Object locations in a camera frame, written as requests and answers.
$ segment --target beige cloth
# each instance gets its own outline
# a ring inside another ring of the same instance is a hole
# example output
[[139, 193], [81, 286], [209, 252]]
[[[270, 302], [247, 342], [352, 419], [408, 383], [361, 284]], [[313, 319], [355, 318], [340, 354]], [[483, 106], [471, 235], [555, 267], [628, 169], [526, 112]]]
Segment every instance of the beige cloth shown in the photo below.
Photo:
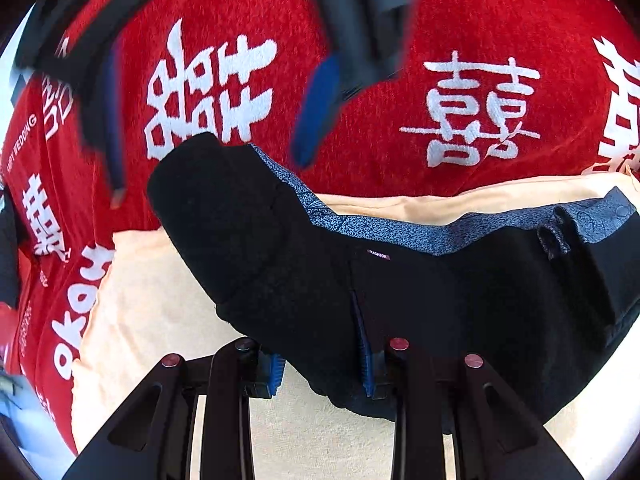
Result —
[[[511, 182], [466, 193], [467, 202], [458, 197], [379, 202], [322, 198], [338, 213], [357, 210], [384, 218], [445, 223], [472, 210], [502, 212], [604, 196], [613, 186], [640, 206], [638, 181], [621, 174]], [[434, 216], [434, 210], [440, 215]], [[78, 450], [163, 355], [178, 352], [193, 359], [213, 354], [239, 336], [216, 317], [214, 304], [164, 231], [118, 233], [114, 242], [115, 258], [100, 285], [82, 340], [81, 360], [73, 364], [72, 430]], [[634, 361], [639, 352], [636, 323], [597, 377], [546, 425], [586, 480], [604, 480], [638, 434], [640, 369]], [[252, 400], [251, 416], [258, 480], [390, 477], [393, 425], [338, 410], [316, 396], [289, 365], [278, 395], [272, 401]], [[201, 431], [201, 406], [198, 428]], [[199, 437], [197, 433], [194, 472]], [[454, 478], [450, 439], [445, 444], [448, 478]]]

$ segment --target red towel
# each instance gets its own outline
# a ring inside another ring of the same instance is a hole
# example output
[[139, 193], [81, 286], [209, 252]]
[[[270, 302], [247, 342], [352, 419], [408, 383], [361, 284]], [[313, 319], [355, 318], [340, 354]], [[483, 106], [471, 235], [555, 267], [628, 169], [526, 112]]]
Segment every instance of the red towel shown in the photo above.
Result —
[[[82, 11], [61, 55], [106, 1]], [[205, 130], [286, 165], [303, 90], [326, 55], [311, 0], [152, 0], [119, 41], [129, 183], [120, 209], [109, 208], [95, 156], [81, 154], [81, 104], [63, 84], [32, 78], [2, 151], [24, 247], [38, 253], [20, 298], [20, 365], [71, 447], [70, 360], [111, 235], [158, 227], [144, 197], [152, 168]], [[635, 59], [638, 39], [610, 0], [418, 0], [404, 72], [345, 107], [302, 178], [315, 192], [447, 196], [615, 171], [625, 158], [637, 170]]]

